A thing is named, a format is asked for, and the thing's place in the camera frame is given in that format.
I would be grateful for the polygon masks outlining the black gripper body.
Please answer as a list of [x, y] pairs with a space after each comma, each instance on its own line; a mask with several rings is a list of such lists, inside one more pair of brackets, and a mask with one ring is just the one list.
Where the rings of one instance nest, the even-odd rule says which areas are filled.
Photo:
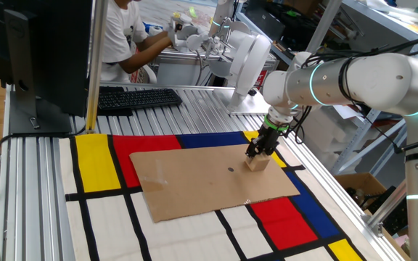
[[261, 127], [258, 131], [258, 141], [256, 145], [258, 146], [258, 151], [265, 151], [266, 147], [278, 146], [278, 138], [282, 135], [282, 132], [275, 130], [271, 127]]

